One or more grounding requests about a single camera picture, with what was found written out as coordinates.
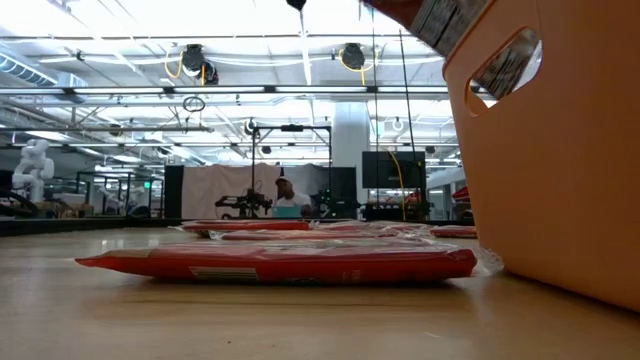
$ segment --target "man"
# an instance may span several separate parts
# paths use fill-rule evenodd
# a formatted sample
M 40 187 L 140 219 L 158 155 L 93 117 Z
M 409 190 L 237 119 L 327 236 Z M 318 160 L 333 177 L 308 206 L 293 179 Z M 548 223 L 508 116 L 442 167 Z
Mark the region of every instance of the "man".
M 311 216 L 311 198 L 309 195 L 296 193 L 293 191 L 293 184 L 285 176 L 281 176 L 276 180 L 278 194 L 282 197 L 276 202 L 277 207 L 293 207 L 300 206 L 303 216 Z

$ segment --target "yellow cable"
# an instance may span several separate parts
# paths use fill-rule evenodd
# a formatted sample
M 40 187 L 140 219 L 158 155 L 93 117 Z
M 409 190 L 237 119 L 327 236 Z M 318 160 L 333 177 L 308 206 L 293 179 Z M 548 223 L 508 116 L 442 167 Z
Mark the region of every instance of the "yellow cable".
M 396 163 L 396 169 L 398 169 L 398 179 L 400 179 L 400 189 L 402 190 L 402 221 L 407 221 L 407 215 L 404 210 L 405 200 L 404 200 L 404 184 L 402 183 L 402 170 L 400 170 L 400 163 L 398 163 L 398 159 L 396 159 L 396 156 L 393 155 L 391 150 L 387 150 L 387 151 L 389 152 L 389 155 L 391 155 L 393 162 Z
M 182 54 L 184 53 L 184 51 L 180 51 L 180 64 L 178 64 L 178 73 L 177 74 L 172 74 L 171 71 L 169 71 L 169 52 L 167 51 L 167 56 L 164 58 L 164 71 L 167 72 L 167 75 L 169 75 L 170 77 L 177 79 L 180 77 L 180 74 L 182 73 Z
M 364 80 L 364 73 L 371 70 L 373 68 L 373 66 L 376 64 L 376 60 L 378 59 L 378 52 L 376 51 L 376 54 L 374 56 L 373 59 L 373 64 L 371 64 L 368 68 L 362 68 L 360 70 L 354 70 L 350 67 L 347 66 L 347 64 L 344 63 L 344 60 L 342 60 L 342 53 L 344 53 L 344 49 L 340 49 L 340 51 L 338 52 L 338 58 L 340 59 L 340 63 L 342 64 L 342 66 L 345 67 L 345 69 L 349 70 L 349 71 L 353 71 L 353 72 L 359 72 L 360 73 L 360 78 L 362 79 L 362 85 L 365 85 L 365 80 Z

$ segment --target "black monitor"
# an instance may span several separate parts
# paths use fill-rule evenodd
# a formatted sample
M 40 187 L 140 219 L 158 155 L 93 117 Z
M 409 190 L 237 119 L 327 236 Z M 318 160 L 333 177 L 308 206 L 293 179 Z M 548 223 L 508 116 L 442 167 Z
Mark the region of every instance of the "black monitor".
M 398 161 L 402 173 L 404 188 L 422 188 L 425 186 L 424 152 L 400 151 L 393 155 Z M 388 151 L 362 152 L 362 187 L 365 189 L 399 189 L 398 166 Z

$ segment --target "laptop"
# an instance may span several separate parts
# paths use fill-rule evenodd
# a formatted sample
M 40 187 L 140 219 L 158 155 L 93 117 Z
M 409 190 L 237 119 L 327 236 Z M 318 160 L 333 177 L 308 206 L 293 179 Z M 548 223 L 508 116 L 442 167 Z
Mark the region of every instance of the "laptop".
M 301 218 L 302 207 L 300 206 L 276 206 L 273 208 L 274 218 Z

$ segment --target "table surface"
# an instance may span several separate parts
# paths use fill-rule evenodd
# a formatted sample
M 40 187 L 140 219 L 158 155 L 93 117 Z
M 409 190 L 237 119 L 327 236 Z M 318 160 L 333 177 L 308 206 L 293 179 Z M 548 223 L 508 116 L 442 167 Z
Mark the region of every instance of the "table surface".
M 193 239 L 171 229 L 0 238 L 0 359 L 640 359 L 640 315 L 510 275 L 427 288 L 219 286 L 73 261 Z

